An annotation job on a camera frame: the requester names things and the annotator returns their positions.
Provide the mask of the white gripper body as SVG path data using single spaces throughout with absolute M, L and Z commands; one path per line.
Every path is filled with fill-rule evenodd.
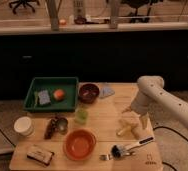
M 148 112 L 148 108 L 152 99 L 143 93 L 138 93 L 131 102 L 130 108 L 132 111 L 140 115 L 145 115 Z

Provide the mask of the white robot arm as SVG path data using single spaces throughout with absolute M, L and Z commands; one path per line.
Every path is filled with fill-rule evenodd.
M 188 130 L 188 103 L 164 90 L 164 79 L 161 76 L 141 76 L 137 80 L 138 92 L 131 104 L 124 109 L 140 116 L 148 113 L 152 101 L 160 104 L 175 116 Z

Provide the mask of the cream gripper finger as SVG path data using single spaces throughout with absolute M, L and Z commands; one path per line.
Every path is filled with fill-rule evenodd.
M 149 115 L 148 115 L 148 114 L 141 115 L 141 116 L 139 117 L 139 120 L 140 120 L 140 123 L 141 123 L 143 129 L 146 129 L 146 128 L 147 128 L 148 119 L 149 119 Z
M 131 106 L 127 106 L 125 109 L 122 110 L 121 113 L 123 114 L 123 113 L 126 113 L 126 112 L 132 112 L 132 111 L 133 110 L 132 110 Z

